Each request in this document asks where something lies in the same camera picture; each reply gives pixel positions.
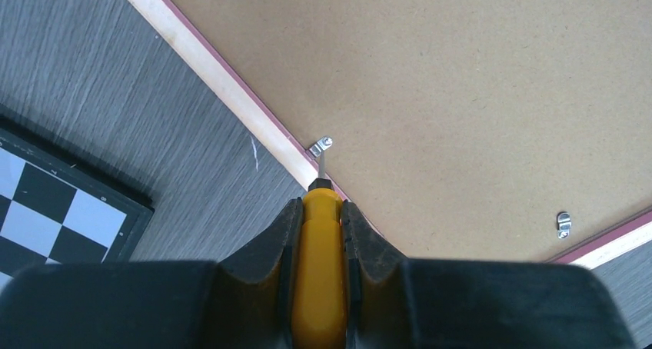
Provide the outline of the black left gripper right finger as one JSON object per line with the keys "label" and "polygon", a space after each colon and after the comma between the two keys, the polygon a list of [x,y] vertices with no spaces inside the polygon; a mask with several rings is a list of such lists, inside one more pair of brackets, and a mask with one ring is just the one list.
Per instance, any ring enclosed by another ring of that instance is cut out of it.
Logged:
{"label": "black left gripper right finger", "polygon": [[607,288],[569,264],[409,258],[341,209],[349,348],[633,348]]}

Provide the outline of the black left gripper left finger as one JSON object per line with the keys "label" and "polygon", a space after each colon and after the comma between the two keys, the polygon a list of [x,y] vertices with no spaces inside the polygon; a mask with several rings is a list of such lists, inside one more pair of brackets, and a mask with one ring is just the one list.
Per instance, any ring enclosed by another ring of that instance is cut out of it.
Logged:
{"label": "black left gripper left finger", "polygon": [[290,348],[303,206],[223,261],[44,264],[1,294],[3,348]]}

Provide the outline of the orange handled screwdriver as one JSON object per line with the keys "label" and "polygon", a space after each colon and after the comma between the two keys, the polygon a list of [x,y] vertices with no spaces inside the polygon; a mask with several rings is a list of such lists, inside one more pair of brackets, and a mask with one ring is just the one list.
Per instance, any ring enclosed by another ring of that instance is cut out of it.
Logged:
{"label": "orange handled screwdriver", "polygon": [[325,153],[318,176],[302,200],[304,220],[291,311],[294,348],[344,348],[348,322],[341,226],[343,201],[325,174]]}

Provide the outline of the pink photo frame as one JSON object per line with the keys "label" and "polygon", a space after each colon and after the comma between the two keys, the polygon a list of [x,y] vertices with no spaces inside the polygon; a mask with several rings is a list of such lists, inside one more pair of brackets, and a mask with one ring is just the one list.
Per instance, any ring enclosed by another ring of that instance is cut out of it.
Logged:
{"label": "pink photo frame", "polygon": [[[171,0],[128,0],[195,74],[303,187],[317,177],[318,161],[271,113]],[[556,263],[594,269],[651,241],[651,210],[551,257]]]}

